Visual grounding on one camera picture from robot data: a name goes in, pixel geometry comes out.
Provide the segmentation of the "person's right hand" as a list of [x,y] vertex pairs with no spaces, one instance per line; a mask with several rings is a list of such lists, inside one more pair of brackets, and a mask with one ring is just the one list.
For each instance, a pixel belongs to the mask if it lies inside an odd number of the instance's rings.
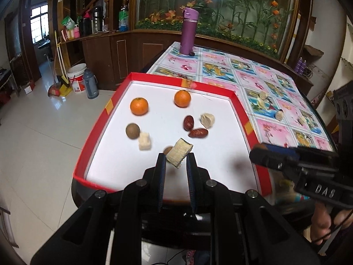
[[314,244],[320,245],[323,240],[330,238],[332,224],[334,224],[334,227],[341,225],[342,230],[351,226],[352,210],[342,210],[334,219],[331,219],[325,204],[315,202],[315,210],[311,221],[310,239]]

